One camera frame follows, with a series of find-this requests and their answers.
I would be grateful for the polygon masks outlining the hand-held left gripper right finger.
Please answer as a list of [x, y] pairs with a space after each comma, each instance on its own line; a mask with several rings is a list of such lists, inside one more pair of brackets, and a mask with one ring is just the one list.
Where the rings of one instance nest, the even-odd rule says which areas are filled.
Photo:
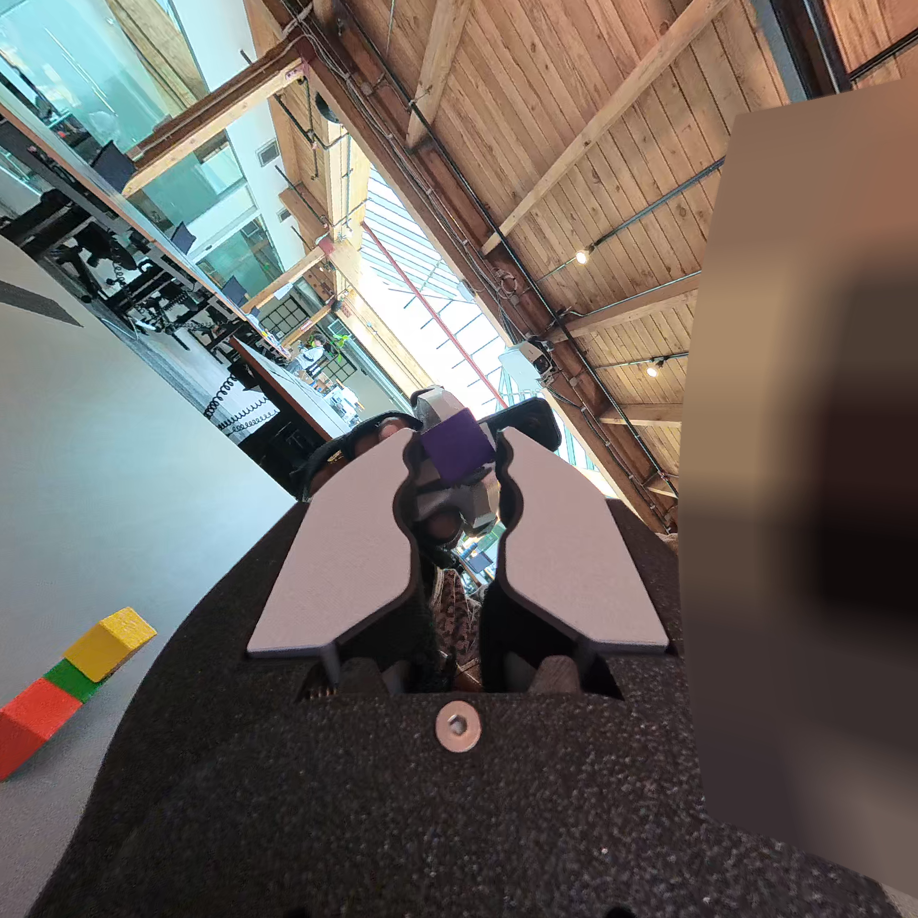
[[662, 654], [669, 637], [599, 488], [515, 428], [499, 432], [496, 474], [506, 594], [592, 649]]

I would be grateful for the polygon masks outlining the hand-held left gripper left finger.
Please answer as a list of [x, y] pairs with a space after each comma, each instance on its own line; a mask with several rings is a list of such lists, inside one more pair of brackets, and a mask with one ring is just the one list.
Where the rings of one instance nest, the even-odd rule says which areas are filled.
[[419, 553], [404, 505], [416, 443], [414, 430], [397, 430], [309, 500], [249, 638], [249, 657], [317, 657], [338, 681], [345, 645], [411, 596]]

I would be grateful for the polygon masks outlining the purple wooden cube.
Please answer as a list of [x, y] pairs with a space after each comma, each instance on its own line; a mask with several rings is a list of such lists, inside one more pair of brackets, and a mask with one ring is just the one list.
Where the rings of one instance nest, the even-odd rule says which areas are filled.
[[420, 433], [420, 443], [445, 485], [456, 485], [496, 460], [496, 448], [475, 416], [463, 408]]

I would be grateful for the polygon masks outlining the yellow wooden cube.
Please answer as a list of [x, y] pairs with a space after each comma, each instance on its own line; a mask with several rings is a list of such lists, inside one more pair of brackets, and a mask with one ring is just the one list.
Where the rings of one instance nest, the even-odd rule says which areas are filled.
[[156, 636], [154, 626], [132, 607], [125, 607], [90, 628], [64, 652], [63, 659], [98, 684]]

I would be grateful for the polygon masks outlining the green wooden cube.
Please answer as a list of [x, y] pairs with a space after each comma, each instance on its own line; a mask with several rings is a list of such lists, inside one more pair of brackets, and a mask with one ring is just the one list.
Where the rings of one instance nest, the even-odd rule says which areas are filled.
[[108, 680], [106, 677], [99, 682], [93, 681], [66, 658], [62, 658], [55, 666], [46, 671], [43, 678], [79, 701], [80, 704], [86, 704]]

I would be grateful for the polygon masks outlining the orange-red wooden cube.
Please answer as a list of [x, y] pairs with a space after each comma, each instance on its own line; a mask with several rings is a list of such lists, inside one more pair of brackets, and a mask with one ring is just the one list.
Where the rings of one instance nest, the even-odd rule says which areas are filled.
[[17, 769], [72, 718], [83, 703], [38, 678], [1, 709], [1, 780]]

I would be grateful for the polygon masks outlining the dark wooden desk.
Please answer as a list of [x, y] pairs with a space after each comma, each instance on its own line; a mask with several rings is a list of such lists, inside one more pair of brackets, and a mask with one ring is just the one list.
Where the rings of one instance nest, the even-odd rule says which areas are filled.
[[286, 421], [310, 431], [319, 442], [335, 440], [350, 431], [333, 407], [297, 376], [235, 336], [229, 338], [229, 346], [234, 356], [231, 375], [245, 389], [260, 391]]

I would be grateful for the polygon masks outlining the person's right hand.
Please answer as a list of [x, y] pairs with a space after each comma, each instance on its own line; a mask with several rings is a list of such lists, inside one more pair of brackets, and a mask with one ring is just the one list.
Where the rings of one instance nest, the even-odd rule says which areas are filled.
[[[376, 431], [375, 444], [381, 445], [401, 430], [415, 432], [405, 418], [395, 416], [384, 418]], [[430, 499], [425, 495], [419, 495], [418, 500], [424, 506], [415, 513], [417, 518], [412, 522], [415, 534], [423, 536], [434, 545], [455, 544], [465, 524], [459, 509], [448, 503], [446, 497], [439, 492]]]

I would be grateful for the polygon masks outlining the white ceiling device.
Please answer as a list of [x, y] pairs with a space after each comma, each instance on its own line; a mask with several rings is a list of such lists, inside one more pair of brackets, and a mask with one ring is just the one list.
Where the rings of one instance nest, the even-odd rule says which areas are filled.
[[558, 367], [548, 343], [539, 338], [524, 339], [498, 356], [503, 373], [516, 385], [516, 391], [535, 395], [555, 381]]

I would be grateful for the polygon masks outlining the red ceiling pipe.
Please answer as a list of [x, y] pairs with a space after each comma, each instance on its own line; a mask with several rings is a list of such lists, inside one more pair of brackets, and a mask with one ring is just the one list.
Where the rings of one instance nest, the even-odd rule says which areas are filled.
[[436, 384], [477, 418], [507, 407], [499, 393], [502, 332], [414, 224], [361, 222], [361, 290]]

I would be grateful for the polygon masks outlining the black office chair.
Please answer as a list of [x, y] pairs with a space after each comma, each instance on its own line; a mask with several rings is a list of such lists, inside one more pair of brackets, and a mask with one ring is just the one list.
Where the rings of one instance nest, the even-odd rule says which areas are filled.
[[106, 285], [124, 285], [125, 271], [138, 270], [132, 255], [120, 243], [109, 234], [103, 231], [96, 232], [90, 227], [75, 234], [69, 243], [61, 244], [54, 250], [52, 258], [57, 265], [70, 265], [74, 269], [77, 281], [84, 291], [78, 294], [77, 298], [84, 304], [94, 300], [105, 301], [108, 298], [89, 270], [91, 267], [98, 267], [100, 261], [109, 261], [115, 272], [116, 279], [106, 281]]

